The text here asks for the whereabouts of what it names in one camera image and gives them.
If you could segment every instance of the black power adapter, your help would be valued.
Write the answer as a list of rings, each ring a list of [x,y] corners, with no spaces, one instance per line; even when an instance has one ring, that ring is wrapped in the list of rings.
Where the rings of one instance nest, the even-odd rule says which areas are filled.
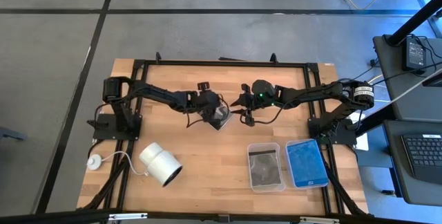
[[[417,69],[414,73],[422,75],[425,72],[423,67],[427,66],[425,49],[417,40],[411,37],[407,37],[402,45],[402,70],[410,71]]]

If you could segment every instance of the wooden tabletop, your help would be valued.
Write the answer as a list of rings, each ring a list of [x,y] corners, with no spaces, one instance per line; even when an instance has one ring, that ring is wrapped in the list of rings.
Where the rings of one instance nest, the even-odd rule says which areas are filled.
[[[116,59],[112,76],[131,76],[133,59]],[[319,64],[322,83],[337,80],[333,64]],[[257,79],[273,85],[305,88],[300,68],[254,68],[235,66],[149,66],[147,82],[169,91],[197,90],[197,83],[209,81],[216,93],[228,103],[235,101],[241,84]],[[326,100],[327,111],[340,103]],[[253,112],[256,120],[271,120],[276,107]],[[283,149],[289,140],[309,138],[307,104],[283,111],[269,125],[248,127],[241,124],[239,116],[233,116],[220,130],[199,122],[186,129],[184,114],[172,111],[168,106],[143,100],[142,130],[135,143],[133,164],[136,170],[145,167],[138,159],[140,152],[150,143],[157,142],[170,151],[183,165],[181,173],[166,187],[152,176],[137,176],[130,172],[124,199],[125,210],[148,212],[230,213],[230,214],[311,214],[323,215],[323,199],[320,188],[294,189],[288,177]],[[199,119],[191,114],[191,121]],[[247,146],[252,143],[277,142],[281,151],[282,174],[287,185],[283,192],[257,194],[250,188],[247,162]],[[92,152],[103,158],[115,150],[115,141],[106,140]],[[334,145],[336,164],[341,184],[362,209],[367,211],[361,177],[355,155],[346,146]],[[86,170],[78,207],[89,203],[106,182],[112,159],[105,161],[96,171]],[[111,206],[116,206],[119,182],[114,189]],[[329,183],[331,208],[336,211],[334,192]]]

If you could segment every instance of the floor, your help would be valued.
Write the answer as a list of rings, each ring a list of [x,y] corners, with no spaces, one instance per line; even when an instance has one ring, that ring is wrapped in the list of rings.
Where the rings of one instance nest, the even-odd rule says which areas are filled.
[[[354,0],[364,6],[371,0]],[[105,0],[0,0],[0,8],[101,8]],[[111,0],[110,9],[340,9],[343,0]],[[417,10],[417,0],[377,0],[370,9]],[[0,143],[0,216],[30,213],[88,56],[99,15],[0,14],[0,126],[24,132],[25,142]],[[372,37],[393,33],[410,16],[367,15],[108,15],[70,132],[48,211],[75,209],[93,130],[86,124],[100,103],[102,80],[115,58],[329,62],[339,77],[356,77],[376,58]],[[415,32],[434,37],[425,22]],[[380,74],[372,69],[361,79]],[[390,100],[376,88],[376,107]],[[437,222],[436,207],[408,205],[380,194],[388,170],[362,168],[375,216]]]

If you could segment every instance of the clear plastic container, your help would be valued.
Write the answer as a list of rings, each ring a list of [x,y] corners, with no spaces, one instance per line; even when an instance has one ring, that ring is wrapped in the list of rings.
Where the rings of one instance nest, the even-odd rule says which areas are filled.
[[[287,172],[295,188],[327,186],[329,180],[316,140],[289,141],[285,146],[285,155]]]
[[[274,142],[247,147],[250,187],[254,192],[281,192],[285,189],[279,149],[279,144]]]

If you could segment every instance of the keyboard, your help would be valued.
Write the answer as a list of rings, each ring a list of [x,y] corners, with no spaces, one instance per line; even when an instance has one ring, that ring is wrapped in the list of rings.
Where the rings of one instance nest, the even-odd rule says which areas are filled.
[[[429,183],[442,184],[442,135],[403,135],[413,177]]]

